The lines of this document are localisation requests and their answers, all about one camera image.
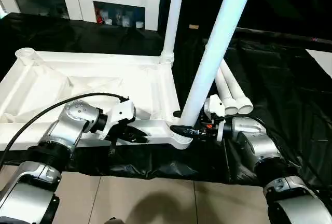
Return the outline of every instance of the black cable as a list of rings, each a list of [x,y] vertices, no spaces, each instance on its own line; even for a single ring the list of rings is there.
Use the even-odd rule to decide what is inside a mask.
[[[314,174],[314,176],[317,178],[317,180],[321,183],[321,185],[323,186],[323,188],[329,193],[329,197],[331,199],[332,197],[332,191],[330,190],[329,186],[326,185],[323,180],[321,179],[321,177],[319,176],[318,172],[315,170],[315,168],[311,165],[311,163],[304,157],[304,155],[302,154],[302,152],[290,147],[288,144],[287,144],[287,138],[282,135],[278,130],[276,130],[275,128],[273,127],[269,127],[267,126],[261,119],[257,118],[257,117],[253,117],[253,116],[249,116],[247,114],[234,114],[234,115],[227,115],[227,116],[224,116],[224,117],[220,117],[220,120],[226,120],[226,119],[232,119],[232,118],[235,118],[235,117],[247,117],[247,118],[251,118],[253,120],[256,120],[258,123],[260,123],[266,130],[267,132],[270,133],[270,136],[271,138],[275,141],[276,145],[278,146],[278,149],[281,148],[280,144],[279,144],[279,141],[277,138],[274,137],[274,135],[272,133],[275,133],[276,135],[278,135],[279,137],[281,137],[285,142],[285,145],[288,147],[289,151],[292,153],[292,155],[297,159],[297,162],[303,166],[303,164],[301,163],[301,161],[299,161],[298,157],[301,157],[302,160],[305,162],[305,166],[307,166],[311,172]],[[316,189],[313,189],[311,187],[311,190],[317,194],[317,195],[320,195],[319,192],[316,190]]]
[[[37,114],[35,117],[33,117],[31,120],[29,120],[15,135],[14,137],[12,137],[12,139],[9,141],[8,145],[6,146],[5,150],[4,150],[4,153],[0,159],[0,171],[1,169],[3,168],[4,166],[4,161],[5,161],[5,156],[7,154],[7,152],[10,150],[10,148],[12,147],[12,145],[14,144],[14,142],[16,141],[16,139],[22,134],[22,132],[24,132],[24,130],[26,128],[28,128],[33,122],[35,122],[37,119],[39,119],[42,115],[44,115],[45,113],[53,110],[54,108],[58,107],[58,106],[61,106],[63,104],[66,104],[70,101],[74,101],[74,100],[77,100],[77,99],[81,99],[81,98],[85,98],[85,97],[90,97],[90,96],[96,96],[96,95],[104,95],[104,96],[111,96],[111,97],[116,97],[116,98],[119,98],[119,100],[121,102],[123,101],[126,101],[127,98],[125,97],[122,97],[120,95],[117,95],[117,94],[112,94],[112,93],[86,93],[86,94],[82,94],[82,95],[78,95],[78,96],[75,96],[75,97],[71,97],[67,100],[63,100],[61,102],[58,102],[48,108],[46,108],[45,110],[43,110],[42,112],[40,112],[39,114]]]

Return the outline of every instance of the white cylinder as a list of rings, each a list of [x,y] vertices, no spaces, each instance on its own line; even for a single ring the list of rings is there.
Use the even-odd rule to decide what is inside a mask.
[[[233,99],[232,94],[229,91],[225,78],[221,69],[218,69],[216,78],[214,79],[217,85],[219,97],[225,106],[225,114],[233,115],[238,113],[237,102]]]
[[[161,63],[174,62],[174,44],[177,31],[178,18],[180,16],[182,0],[171,0],[168,14],[164,48],[160,56]]]
[[[222,74],[225,78],[227,86],[229,88],[232,97],[236,100],[238,105],[238,113],[240,114],[249,114],[254,109],[253,104],[251,103],[250,99],[246,97],[238,84],[237,80],[235,79],[232,71],[229,69],[225,60],[222,60],[220,64],[220,69]]]
[[[15,52],[15,55],[25,65],[33,64],[35,61],[43,61],[33,48],[21,48]]]
[[[196,123],[246,2],[247,0],[223,0],[183,109],[180,125],[193,126]]]

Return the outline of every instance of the white pipe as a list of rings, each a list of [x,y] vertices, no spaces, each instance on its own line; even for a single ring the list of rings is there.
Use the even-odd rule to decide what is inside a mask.
[[[160,63],[174,62],[174,44],[177,31],[178,18],[180,16],[182,0],[171,0],[168,14],[164,48],[160,55]]]
[[[239,113],[240,114],[249,114],[253,109],[253,104],[250,99],[246,97],[235,79],[232,71],[229,69],[225,60],[222,60],[220,64],[220,69],[222,70],[222,74],[226,80],[227,86],[229,88],[232,97],[236,100]]]
[[[34,64],[35,62],[43,62],[33,48],[21,48],[15,52],[15,55],[24,63],[24,65]]]
[[[238,113],[237,102],[233,99],[232,94],[229,91],[225,78],[222,74],[222,70],[219,68],[216,78],[214,79],[217,85],[219,97],[225,106],[226,115],[234,115]]]
[[[193,126],[196,123],[246,2],[223,0],[183,109],[180,125]]]

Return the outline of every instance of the vertical white pole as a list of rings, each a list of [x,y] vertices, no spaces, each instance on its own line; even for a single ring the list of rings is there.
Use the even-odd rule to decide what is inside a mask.
[[[247,0],[223,0],[183,109],[180,125],[193,126],[196,123],[246,2]]]
[[[180,16],[181,2],[182,0],[171,0],[164,48],[160,56],[160,63],[174,62],[174,43],[177,31],[178,18]]]

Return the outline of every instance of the tiled floor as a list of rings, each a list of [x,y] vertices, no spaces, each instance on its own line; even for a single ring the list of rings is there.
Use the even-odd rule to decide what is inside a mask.
[[[0,187],[14,171],[3,169]],[[66,172],[56,194],[61,202],[55,224],[103,224],[114,216],[126,224],[270,223],[258,187]]]

